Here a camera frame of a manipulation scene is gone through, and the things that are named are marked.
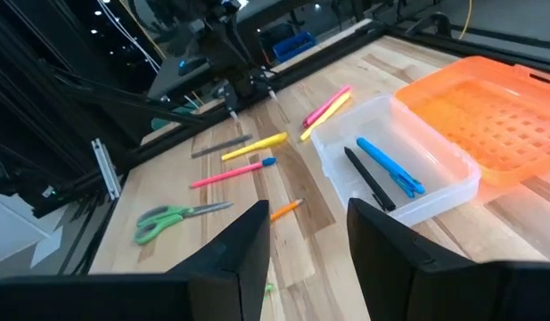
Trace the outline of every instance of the orange plastic tray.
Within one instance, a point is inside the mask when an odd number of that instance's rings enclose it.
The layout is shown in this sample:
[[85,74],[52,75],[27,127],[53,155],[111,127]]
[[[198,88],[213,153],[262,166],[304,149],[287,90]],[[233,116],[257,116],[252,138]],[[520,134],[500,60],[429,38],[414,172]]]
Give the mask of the orange plastic tray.
[[493,185],[550,169],[550,75],[483,57],[454,62],[396,92]]

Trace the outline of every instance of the blue marker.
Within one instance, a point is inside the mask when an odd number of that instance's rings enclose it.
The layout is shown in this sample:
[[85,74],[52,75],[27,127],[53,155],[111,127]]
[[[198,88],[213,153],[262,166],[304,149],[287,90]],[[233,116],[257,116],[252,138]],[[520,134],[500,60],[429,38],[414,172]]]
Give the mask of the blue marker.
[[411,175],[404,171],[401,166],[389,158],[388,155],[380,151],[377,147],[366,141],[365,138],[359,137],[356,140],[356,143],[361,149],[364,150],[364,152],[367,152],[367,154],[370,155],[374,161],[377,161],[383,168],[389,171],[391,179],[393,179],[393,181],[396,182],[396,184],[398,184],[404,192],[406,192],[407,196],[414,198],[415,193],[425,193],[425,187],[423,187],[421,182],[411,177]]

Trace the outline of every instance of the yellow marker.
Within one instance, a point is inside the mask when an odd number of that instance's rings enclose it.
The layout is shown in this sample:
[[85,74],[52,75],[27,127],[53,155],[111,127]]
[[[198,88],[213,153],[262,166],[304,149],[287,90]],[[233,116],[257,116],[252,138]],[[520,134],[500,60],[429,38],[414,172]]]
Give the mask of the yellow marker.
[[310,137],[310,133],[312,133],[312,129],[314,129],[316,126],[322,124],[327,119],[330,118],[352,95],[350,91],[345,93],[344,95],[341,95],[332,105],[320,116],[319,119],[317,119],[314,124],[310,125],[310,127],[300,135],[300,140],[305,141]]
[[227,154],[221,156],[221,160],[222,161],[231,160],[232,158],[235,158],[237,156],[241,156],[241,155],[243,155],[247,152],[252,152],[252,151],[255,151],[255,150],[261,149],[261,148],[267,148],[267,147],[270,147],[274,144],[279,144],[279,143],[283,142],[284,140],[286,140],[287,136],[288,135],[286,134],[286,132],[281,133],[281,134],[276,134],[274,136],[270,136],[269,138],[259,140],[258,142],[254,143],[254,144],[250,144],[247,147],[243,147],[243,148],[238,149],[234,152],[227,153]]

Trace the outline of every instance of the pink marker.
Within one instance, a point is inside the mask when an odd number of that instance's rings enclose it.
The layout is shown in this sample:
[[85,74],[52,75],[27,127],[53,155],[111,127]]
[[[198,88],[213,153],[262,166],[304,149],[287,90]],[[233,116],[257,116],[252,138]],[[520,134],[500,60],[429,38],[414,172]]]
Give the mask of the pink marker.
[[262,169],[265,166],[271,166],[275,163],[276,163],[276,158],[275,157],[269,157],[269,158],[264,159],[263,161],[258,161],[254,164],[251,164],[251,165],[243,166],[243,167],[238,168],[238,169],[233,169],[233,170],[230,170],[226,173],[215,175],[214,177],[209,177],[209,178],[202,179],[201,181],[197,181],[197,182],[191,184],[190,187],[191,188],[201,187],[201,186],[211,184],[211,183],[215,183],[217,181],[220,181],[220,180],[223,180],[223,179],[226,179],[226,178],[229,178],[229,177],[234,177],[234,176],[237,176],[237,175],[240,175],[240,174],[244,174],[246,172],[250,172],[250,171],[255,170],[255,169]]
[[324,114],[324,112],[332,106],[332,103],[336,101],[336,99],[340,98],[340,96],[346,94],[348,91],[352,89],[352,86],[347,85],[344,88],[342,88],[336,95],[334,95],[328,102],[326,102],[321,107],[318,107],[315,111],[312,111],[305,119],[302,121],[302,126],[304,128],[309,128],[310,125],[314,124],[314,122]]

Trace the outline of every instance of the black marker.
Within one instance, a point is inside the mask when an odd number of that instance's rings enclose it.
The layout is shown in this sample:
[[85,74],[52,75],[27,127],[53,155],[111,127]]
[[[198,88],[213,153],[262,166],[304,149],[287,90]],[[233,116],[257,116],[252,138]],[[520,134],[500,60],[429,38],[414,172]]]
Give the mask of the black marker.
[[396,204],[394,204],[391,198],[383,191],[382,187],[378,185],[370,172],[365,169],[364,165],[362,165],[362,162],[356,157],[354,152],[352,152],[352,150],[350,150],[348,147],[344,147],[344,152],[346,153],[346,156],[348,156],[349,161],[351,161],[354,167],[357,169],[357,172],[360,173],[362,178],[372,189],[372,196],[374,197],[375,201],[380,204],[382,210],[393,211],[394,209],[396,209]]

